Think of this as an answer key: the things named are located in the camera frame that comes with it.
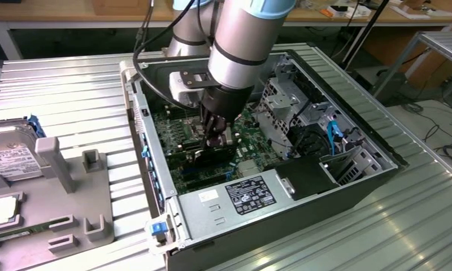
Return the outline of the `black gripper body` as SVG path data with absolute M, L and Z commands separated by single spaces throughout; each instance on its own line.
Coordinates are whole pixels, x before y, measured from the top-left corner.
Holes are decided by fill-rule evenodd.
M 230 89 L 225 86 L 214 86 L 205 89 L 201 98 L 201 115 L 209 118 L 219 117 L 231 123 L 241 113 L 251 94 L 253 86 L 242 89 Z

